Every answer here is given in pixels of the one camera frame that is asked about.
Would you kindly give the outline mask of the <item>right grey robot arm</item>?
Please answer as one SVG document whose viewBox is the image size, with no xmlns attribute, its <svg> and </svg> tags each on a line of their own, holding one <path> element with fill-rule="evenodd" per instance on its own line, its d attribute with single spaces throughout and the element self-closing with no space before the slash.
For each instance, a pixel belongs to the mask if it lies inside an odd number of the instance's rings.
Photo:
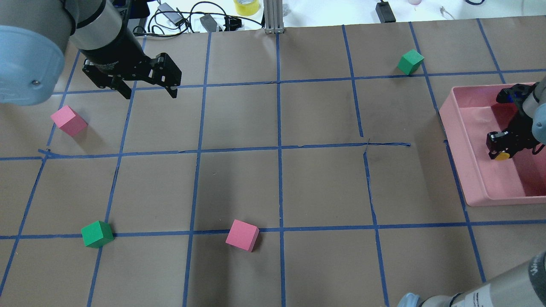
<svg viewBox="0 0 546 307">
<path fill-rule="evenodd" d="M 508 157 L 507 146 L 489 156 L 488 132 L 502 135 L 530 132 L 516 124 L 516 112 L 491 107 L 441 111 L 454 167 L 466 204 L 507 206 L 545 202 L 545 153 L 524 149 Z M 403 296 L 400 307 L 543 307 L 545 305 L 545 252 L 507 270 L 471 290 L 456 295 L 421 298 Z"/>
</svg>

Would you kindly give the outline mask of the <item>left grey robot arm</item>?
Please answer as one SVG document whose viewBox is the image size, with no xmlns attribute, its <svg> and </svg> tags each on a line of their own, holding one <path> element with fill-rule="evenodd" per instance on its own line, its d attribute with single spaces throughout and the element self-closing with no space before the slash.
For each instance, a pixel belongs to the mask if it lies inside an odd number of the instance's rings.
<svg viewBox="0 0 546 307">
<path fill-rule="evenodd" d="M 26 106 L 49 99 L 68 43 L 85 56 L 82 70 L 98 88 L 129 99 L 127 81 L 144 81 L 176 98 L 181 70 L 166 53 L 148 57 L 128 26 L 130 19 L 149 14 L 146 0 L 3 0 L 1 103 Z"/>
</svg>

